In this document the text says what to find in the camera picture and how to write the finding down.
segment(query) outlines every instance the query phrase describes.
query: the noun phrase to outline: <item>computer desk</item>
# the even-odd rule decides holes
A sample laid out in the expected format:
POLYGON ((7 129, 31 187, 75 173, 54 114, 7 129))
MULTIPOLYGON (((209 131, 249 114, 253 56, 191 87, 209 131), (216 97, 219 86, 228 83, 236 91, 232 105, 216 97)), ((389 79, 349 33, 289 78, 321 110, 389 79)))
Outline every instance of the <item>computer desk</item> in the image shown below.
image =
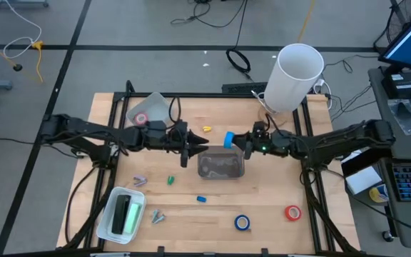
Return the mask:
MULTIPOLYGON (((411 161, 411 136, 406 136, 404 134, 387 105, 388 97, 381 83, 381 81, 383 80, 383 74, 380 69, 370 69, 368 71, 368 74, 370 78, 370 84, 375 94, 375 100, 377 101, 378 109, 380 111, 380 115, 382 119, 390 122, 396 138, 396 142, 391 148, 392 157, 397 160, 411 161)), ((390 177, 386 169, 386 163, 389 161, 390 160, 381 160, 378 164, 378 168, 380 170, 380 173, 382 174, 383 181, 387 181, 388 194, 390 197, 390 212, 395 218, 411 225, 411 202, 396 201, 396 195, 389 182, 390 177)), ((401 226, 398 223, 390 222, 390 228, 392 228, 393 226, 395 227, 397 236, 400 237, 401 243, 404 246, 411 248, 411 229, 401 226)))
MULTIPOLYGON (((142 100, 131 96, 128 108, 142 100)), ((112 101, 113 94, 95 94, 88 120, 107 124, 112 101)), ((314 134, 333 129, 326 101, 323 95, 308 96, 314 134)), ((254 98, 181 97, 181 108, 181 118, 188 122, 188 128, 209 139, 210 145, 223 145, 226 131, 245 133, 252 129, 255 121, 264 120, 262 106, 254 98), (212 131, 202 132, 203 126, 211 126, 212 131)), ((280 122, 280 129, 295 130, 291 112, 274 118, 280 122)), ((300 123, 306 133, 302 114, 300 123)), ((162 151, 142 150, 120 156, 115 186, 144 193, 147 205, 135 240, 126 245, 106 241, 104 250, 156 252, 159 246, 164 246, 166 252, 177 253, 261 253, 262 248, 267 248, 269 253, 315 253, 305 189, 299 182, 301 166, 298 160, 254 153, 245 161, 245 175, 227 181, 202 179, 197 162, 194 156, 188 168, 181 168, 179 155, 162 151), (148 183, 135 187, 133 176, 136 174, 147 177, 148 183), (168 176, 175 176, 171 186, 167 185, 168 176), (198 202, 197 196, 205 196, 207 202, 198 202), (289 205, 301 208, 303 217, 299 221, 292 222, 285 217, 284 209, 289 205), (166 219, 152 224, 154 209, 160 209, 166 219), (242 232, 234 227, 234 218, 240 214, 249 217, 251 231, 242 232)), ((90 169, 89 159, 78 160, 71 189, 90 169)), ((341 172, 340 163, 333 161, 330 169, 341 172)), ((95 171, 77 190, 71 206, 70 236, 89 215, 97 176, 95 171)), ((359 249, 343 179, 331 173, 321 176, 331 219, 350 244, 359 249)), ((318 216, 316 220, 321 248, 327 250, 323 222, 318 216)), ((58 246, 65 244, 64 226, 63 222, 58 246)), ((95 227, 91 245, 95 246, 96 242, 95 227)))

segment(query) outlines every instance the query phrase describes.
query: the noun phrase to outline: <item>plastic bag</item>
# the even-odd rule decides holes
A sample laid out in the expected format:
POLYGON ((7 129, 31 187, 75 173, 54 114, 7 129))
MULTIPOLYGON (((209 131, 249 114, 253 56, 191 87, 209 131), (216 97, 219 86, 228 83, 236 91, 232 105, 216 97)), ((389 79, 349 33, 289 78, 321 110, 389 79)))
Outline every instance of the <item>plastic bag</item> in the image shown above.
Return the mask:
POLYGON ((390 99, 388 107, 391 113, 404 131, 406 136, 411 135, 411 104, 407 99, 390 99))

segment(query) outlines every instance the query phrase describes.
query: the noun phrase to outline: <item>blue painter's tape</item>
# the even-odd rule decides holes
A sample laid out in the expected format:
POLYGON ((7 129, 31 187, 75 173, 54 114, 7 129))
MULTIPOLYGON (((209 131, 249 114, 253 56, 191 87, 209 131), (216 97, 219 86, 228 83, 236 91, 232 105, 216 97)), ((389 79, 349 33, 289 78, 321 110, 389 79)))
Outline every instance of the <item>blue painter's tape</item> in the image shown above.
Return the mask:
POLYGON ((234 226, 239 231, 246 231, 250 228, 250 219, 247 216, 243 215, 243 214, 239 215, 239 216, 235 217, 234 226), (246 221, 246 224, 244 226, 239 226, 239 220, 246 221))
POLYGON ((232 149, 233 147, 233 138, 234 138, 234 133, 233 132, 226 132, 225 136, 225 142, 223 144, 224 148, 232 149))

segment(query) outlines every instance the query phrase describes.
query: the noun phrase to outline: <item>pink object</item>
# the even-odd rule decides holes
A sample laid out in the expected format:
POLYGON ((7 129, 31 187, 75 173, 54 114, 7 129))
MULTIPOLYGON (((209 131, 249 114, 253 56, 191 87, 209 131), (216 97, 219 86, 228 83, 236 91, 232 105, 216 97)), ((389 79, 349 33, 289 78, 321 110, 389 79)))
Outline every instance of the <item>pink object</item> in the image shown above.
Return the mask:
POLYGON ((148 121, 148 117, 146 114, 136 114, 134 121, 138 125, 144 125, 148 121))

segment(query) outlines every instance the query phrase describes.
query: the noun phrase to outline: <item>small parts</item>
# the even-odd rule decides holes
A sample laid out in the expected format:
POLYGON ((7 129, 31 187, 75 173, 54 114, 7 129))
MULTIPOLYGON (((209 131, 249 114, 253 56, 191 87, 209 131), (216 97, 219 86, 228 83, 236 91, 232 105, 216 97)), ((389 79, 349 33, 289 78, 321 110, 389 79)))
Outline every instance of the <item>small parts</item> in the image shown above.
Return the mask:
POLYGON ((212 127, 210 127, 210 126, 204 126, 204 127, 203 127, 203 131, 204 131, 204 132, 211 132, 211 131, 212 131, 212 127))
POLYGON ((134 117, 134 121, 137 125, 144 125, 148 121, 148 117, 144 113, 139 113, 134 117))
POLYGON ((134 186, 142 186, 147 183, 147 178, 141 175, 134 176, 134 186))
POLYGON ((204 197, 204 196, 198 196, 198 197, 197 197, 197 200, 200 201, 200 202, 205 203, 205 202, 207 201, 207 198, 204 197))
POLYGON ((156 209, 153 211, 153 218, 151 219, 151 223, 157 224, 160 221, 163 221, 166 217, 164 214, 162 214, 160 217, 158 217, 158 214, 160 213, 160 210, 156 209))
POLYGON ((172 183, 174 183, 174 176, 169 176, 168 177, 168 185, 172 185, 172 183))

